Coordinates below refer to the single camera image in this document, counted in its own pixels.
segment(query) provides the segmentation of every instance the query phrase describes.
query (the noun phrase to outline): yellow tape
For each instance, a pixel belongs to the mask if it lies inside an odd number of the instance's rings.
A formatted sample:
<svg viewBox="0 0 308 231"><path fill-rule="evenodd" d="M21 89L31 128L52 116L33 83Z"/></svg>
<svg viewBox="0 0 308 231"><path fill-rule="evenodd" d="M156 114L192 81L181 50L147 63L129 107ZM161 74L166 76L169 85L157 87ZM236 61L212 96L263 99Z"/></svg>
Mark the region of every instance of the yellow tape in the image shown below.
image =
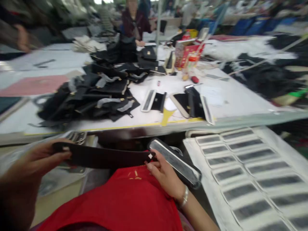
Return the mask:
<svg viewBox="0 0 308 231"><path fill-rule="evenodd" d="M176 110L173 110L173 111L168 111L166 108L164 108L164 112L163 112L163 120L161 121L161 125L163 127L167 126L167 123L168 123L168 119L173 115L173 113L175 112Z"/></svg>
<svg viewBox="0 0 308 231"><path fill-rule="evenodd" d="M184 120L176 120L176 121L170 121L168 124L171 123L184 123L184 122L200 122L204 121L202 118L191 118L191 119L184 119ZM147 127L147 126L156 126L161 125L161 123L152 123L152 124L142 124L142 125L135 125L135 126L125 126L125 127L111 127L111 128L97 128L97 129L81 129L79 131L81 132L87 132L87 131L100 131L100 130L115 130L115 129L124 129L124 128L137 128L137 127ZM27 134L25 133L24 136L32 136L32 135L50 135L50 134L61 134L65 132L53 132L53 133L36 133L36 134Z"/></svg>

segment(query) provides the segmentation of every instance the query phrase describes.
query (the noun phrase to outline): fingernail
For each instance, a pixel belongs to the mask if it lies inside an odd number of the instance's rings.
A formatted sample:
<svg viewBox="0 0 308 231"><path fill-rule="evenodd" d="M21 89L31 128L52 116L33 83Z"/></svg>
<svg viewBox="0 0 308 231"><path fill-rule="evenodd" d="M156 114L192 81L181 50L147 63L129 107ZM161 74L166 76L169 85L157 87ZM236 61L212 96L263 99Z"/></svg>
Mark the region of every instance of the fingernail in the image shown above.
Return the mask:
<svg viewBox="0 0 308 231"><path fill-rule="evenodd" d="M69 158L72 155L71 152L62 152L63 158Z"/></svg>
<svg viewBox="0 0 308 231"><path fill-rule="evenodd" d="M153 165L152 165L152 164L150 164L150 163L148 163L148 164L147 164L147 168L148 168L148 170L152 170Z"/></svg>

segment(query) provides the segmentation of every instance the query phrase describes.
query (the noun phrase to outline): light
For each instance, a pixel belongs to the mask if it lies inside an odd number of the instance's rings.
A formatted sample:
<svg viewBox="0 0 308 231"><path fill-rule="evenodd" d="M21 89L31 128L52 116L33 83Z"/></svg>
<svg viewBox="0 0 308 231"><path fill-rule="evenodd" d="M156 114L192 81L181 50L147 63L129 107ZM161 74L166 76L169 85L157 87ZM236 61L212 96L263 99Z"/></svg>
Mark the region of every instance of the light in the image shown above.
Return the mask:
<svg viewBox="0 0 308 231"><path fill-rule="evenodd" d="M105 3L111 3L113 2L113 0L104 0ZM102 4L102 0L94 0L94 3L97 5L101 5Z"/></svg>

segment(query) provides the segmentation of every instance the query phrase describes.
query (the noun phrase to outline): blue container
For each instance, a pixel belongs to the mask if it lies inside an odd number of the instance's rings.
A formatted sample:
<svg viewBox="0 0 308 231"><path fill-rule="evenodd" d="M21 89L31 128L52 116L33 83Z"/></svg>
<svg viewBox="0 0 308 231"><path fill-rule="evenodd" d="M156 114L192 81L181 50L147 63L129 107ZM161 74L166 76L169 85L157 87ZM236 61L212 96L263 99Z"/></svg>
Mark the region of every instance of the blue container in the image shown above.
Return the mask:
<svg viewBox="0 0 308 231"><path fill-rule="evenodd" d="M284 18L280 21L280 24L283 25L292 25L295 22L296 18Z"/></svg>
<svg viewBox="0 0 308 231"><path fill-rule="evenodd" d="M240 19L237 24L233 27L232 32L230 35L235 36L242 36L245 35L246 31L250 28L250 26L253 24L255 18L249 18L249 19Z"/></svg>
<svg viewBox="0 0 308 231"><path fill-rule="evenodd" d="M280 24L281 19L269 19L268 22L266 23L266 25L263 28L263 33L264 32L269 32L269 31L273 31L276 26L278 26L278 24Z"/></svg>
<svg viewBox="0 0 308 231"><path fill-rule="evenodd" d="M248 31L245 33L245 35L258 35L261 33L263 26L267 22L267 19L265 20L257 20L253 23L253 25L248 29Z"/></svg>

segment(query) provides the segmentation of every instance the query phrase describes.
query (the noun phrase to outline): red shirt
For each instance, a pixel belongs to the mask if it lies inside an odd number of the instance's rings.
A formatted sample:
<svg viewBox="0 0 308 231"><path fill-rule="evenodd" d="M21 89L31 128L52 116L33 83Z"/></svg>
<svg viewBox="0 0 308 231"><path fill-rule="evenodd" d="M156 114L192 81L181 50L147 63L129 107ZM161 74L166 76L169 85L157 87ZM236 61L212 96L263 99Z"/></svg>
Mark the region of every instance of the red shirt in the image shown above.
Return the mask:
<svg viewBox="0 0 308 231"><path fill-rule="evenodd" d="M94 223L112 231L182 231L173 198L145 166L118 169L109 181L59 207L38 231Z"/></svg>
<svg viewBox="0 0 308 231"><path fill-rule="evenodd" d="M134 34L134 21L129 13L129 9L126 8L125 11L123 11L122 13L122 22L123 22L123 27L124 27L124 33L127 37L135 37ZM151 25L149 23L149 20L143 15L142 12L140 12L139 10L137 10L136 12L136 20L135 20L137 29L139 31L139 35L141 37L142 40L142 35L143 32L148 32L148 33L152 33L151 31Z"/></svg>

